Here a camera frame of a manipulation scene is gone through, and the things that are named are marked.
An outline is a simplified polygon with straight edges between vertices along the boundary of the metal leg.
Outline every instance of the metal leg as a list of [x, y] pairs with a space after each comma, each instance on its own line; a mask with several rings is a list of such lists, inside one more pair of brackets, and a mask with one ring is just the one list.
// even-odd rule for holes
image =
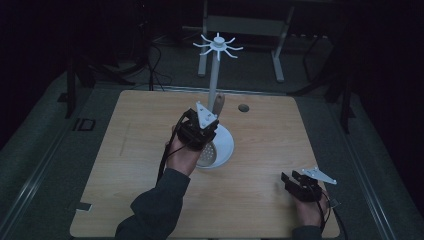
[[[208, 21], [208, 0], [203, 1], [203, 36], [207, 37], [208, 29], [207, 29], [207, 23]], [[203, 47], [201, 49], [201, 53], [205, 53], [207, 51], [207, 47]], [[206, 64], [207, 64], [208, 56], [207, 55], [200, 55], [199, 60], [199, 69], [197, 71], [197, 75], [199, 77], [204, 77], [206, 75]]]
[[290, 7], [289, 9], [286, 23], [283, 25], [281, 29], [280, 40], [278, 42], [277, 48], [271, 51], [271, 57], [272, 57], [272, 62], [274, 64], [274, 71], [275, 71], [275, 77], [277, 82], [284, 82], [283, 69], [281, 67], [281, 62], [280, 62], [280, 54], [281, 54], [281, 50], [283, 49], [284, 41], [286, 40], [286, 37], [287, 37], [287, 31], [289, 30], [289, 27], [290, 27], [290, 22], [293, 17], [293, 12], [294, 12], [294, 6]]

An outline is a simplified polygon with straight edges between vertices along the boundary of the sleeve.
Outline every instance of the sleeve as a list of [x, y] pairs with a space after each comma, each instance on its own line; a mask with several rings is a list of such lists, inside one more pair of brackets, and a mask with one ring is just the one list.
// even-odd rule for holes
[[293, 240], [322, 240], [321, 229], [317, 226], [302, 226], [293, 229]]
[[190, 178], [167, 168], [158, 185], [131, 204], [134, 215], [121, 222], [115, 239], [166, 239], [177, 225]]

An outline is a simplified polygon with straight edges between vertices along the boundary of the wooden surface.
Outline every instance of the wooden surface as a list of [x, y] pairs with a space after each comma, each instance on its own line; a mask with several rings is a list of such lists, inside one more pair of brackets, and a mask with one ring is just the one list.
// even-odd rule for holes
[[[198, 100], [207, 105], [207, 94], [122, 92], [81, 199], [93, 207], [77, 211], [72, 236], [114, 235], [132, 215], [131, 202], [154, 187], [172, 125]], [[240, 112], [239, 104], [250, 111]], [[296, 210], [280, 174], [316, 166], [296, 102], [226, 94], [220, 123], [234, 138], [234, 153], [223, 166], [194, 171], [171, 237], [290, 237]], [[339, 235], [333, 216], [324, 237]]]

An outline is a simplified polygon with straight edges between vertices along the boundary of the person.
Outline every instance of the person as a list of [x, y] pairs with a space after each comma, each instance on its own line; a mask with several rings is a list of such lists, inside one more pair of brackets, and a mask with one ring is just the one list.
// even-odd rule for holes
[[[192, 151], [174, 138], [162, 178], [153, 189], [139, 195], [131, 204], [134, 215], [122, 221], [115, 232], [116, 240], [166, 239], [177, 225], [183, 197], [190, 183], [201, 151]], [[317, 204], [304, 203], [294, 198], [300, 227], [293, 230], [294, 240], [315, 240], [321, 237], [321, 213]], [[320, 201], [324, 214], [328, 204]]]

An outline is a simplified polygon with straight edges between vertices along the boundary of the wooden table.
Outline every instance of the wooden table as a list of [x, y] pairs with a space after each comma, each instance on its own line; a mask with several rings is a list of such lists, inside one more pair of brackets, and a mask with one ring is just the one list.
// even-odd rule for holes
[[[207, 94], [122, 92], [71, 226], [75, 237], [111, 237], [132, 215], [131, 202], [154, 187], [171, 127]], [[247, 104], [250, 111], [238, 110]], [[317, 165], [296, 102], [290, 97], [226, 94], [220, 123], [232, 134], [231, 159], [196, 169], [184, 197], [175, 238], [290, 237], [297, 223], [280, 174]], [[323, 236], [336, 237], [330, 217]]]

